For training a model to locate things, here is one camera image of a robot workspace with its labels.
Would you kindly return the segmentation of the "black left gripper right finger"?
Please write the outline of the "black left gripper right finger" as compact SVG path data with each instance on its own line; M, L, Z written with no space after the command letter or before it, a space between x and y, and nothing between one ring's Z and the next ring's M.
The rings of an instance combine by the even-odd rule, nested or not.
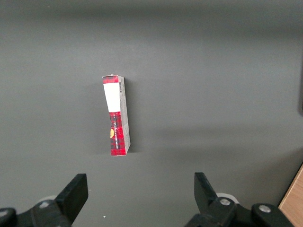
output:
M253 204L246 209L232 199L217 196L204 173L194 175L194 196L199 209L187 227L292 227L293 224L276 206Z

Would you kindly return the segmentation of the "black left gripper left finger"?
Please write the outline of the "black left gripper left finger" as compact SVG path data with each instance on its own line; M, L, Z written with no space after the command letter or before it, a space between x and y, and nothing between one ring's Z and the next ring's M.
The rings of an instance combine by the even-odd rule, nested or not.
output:
M45 199L17 214L11 207L0 209L2 227L71 227L88 199L86 174L77 174L54 198Z

